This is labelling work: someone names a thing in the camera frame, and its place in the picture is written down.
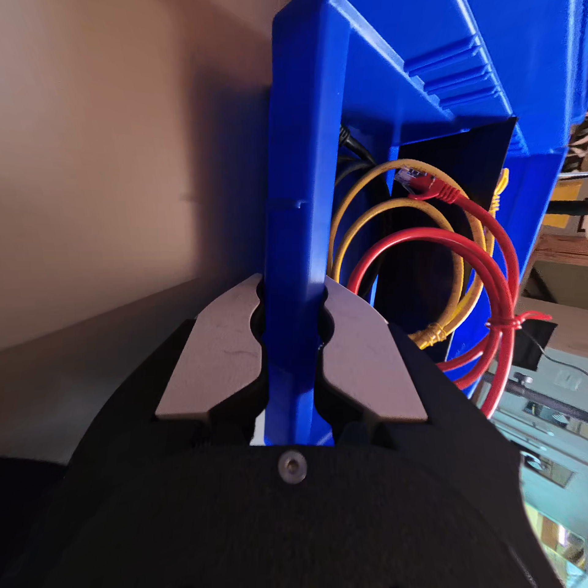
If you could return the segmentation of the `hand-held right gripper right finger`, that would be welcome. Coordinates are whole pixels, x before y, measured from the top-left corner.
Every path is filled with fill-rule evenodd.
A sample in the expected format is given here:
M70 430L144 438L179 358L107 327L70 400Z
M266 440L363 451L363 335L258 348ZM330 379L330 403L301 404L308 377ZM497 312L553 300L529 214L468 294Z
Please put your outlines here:
M327 330L316 376L317 412L330 424L426 422L386 319L330 277L325 289Z

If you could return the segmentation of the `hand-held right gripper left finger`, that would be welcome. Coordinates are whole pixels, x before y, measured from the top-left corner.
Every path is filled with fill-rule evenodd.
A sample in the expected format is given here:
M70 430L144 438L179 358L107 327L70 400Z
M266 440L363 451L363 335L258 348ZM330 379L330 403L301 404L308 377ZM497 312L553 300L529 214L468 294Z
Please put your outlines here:
M254 274L200 312L161 397L162 420L254 421L268 398L263 318Z

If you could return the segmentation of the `blue plastic bin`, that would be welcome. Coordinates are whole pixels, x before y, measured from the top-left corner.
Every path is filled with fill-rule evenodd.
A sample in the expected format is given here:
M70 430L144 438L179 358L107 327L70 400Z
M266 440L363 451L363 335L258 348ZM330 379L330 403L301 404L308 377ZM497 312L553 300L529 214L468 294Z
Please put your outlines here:
M272 66L265 441L319 445L313 368L340 122L387 158L517 117L498 219L524 271L587 112L587 1L290 1L273 20Z

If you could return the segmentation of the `yellow twist tie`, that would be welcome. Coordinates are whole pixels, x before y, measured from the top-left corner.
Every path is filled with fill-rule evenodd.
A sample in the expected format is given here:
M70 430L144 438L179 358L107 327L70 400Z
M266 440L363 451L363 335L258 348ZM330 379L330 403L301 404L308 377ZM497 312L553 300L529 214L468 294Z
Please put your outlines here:
M424 350L447 339L448 333L445 328L437 322L430 323L425 329L409 334L411 341Z

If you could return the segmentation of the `red twist tie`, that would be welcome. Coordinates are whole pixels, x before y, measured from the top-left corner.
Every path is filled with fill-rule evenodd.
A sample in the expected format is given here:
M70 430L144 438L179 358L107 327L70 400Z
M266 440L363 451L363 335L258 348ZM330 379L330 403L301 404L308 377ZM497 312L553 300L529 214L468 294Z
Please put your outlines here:
M510 329L512 331L522 329L523 324L528 320L539 320L549 322L553 317L549 314L539 311L524 311L518 315L512 316L491 316L485 323L485 327L489 330L505 331Z

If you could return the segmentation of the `grey metal machine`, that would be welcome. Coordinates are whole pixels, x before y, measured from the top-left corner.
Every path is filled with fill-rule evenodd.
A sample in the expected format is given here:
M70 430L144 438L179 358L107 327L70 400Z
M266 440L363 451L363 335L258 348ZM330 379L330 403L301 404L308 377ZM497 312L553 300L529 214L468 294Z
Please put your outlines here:
M521 297L540 311L516 334L507 390L492 422L520 449L531 526L565 587L587 587L587 310Z

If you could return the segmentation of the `black bin divider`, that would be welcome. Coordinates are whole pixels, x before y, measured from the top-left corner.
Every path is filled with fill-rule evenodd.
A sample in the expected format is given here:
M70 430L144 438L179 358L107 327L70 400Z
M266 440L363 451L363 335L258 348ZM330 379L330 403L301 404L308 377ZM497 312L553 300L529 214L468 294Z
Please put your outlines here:
M414 159L440 169L487 210L514 127L514 120L508 119L401 145L390 149L390 159ZM408 334L437 321L452 289L452 252L443 245L417 240L391 247L380 257L375 307L384 318Z

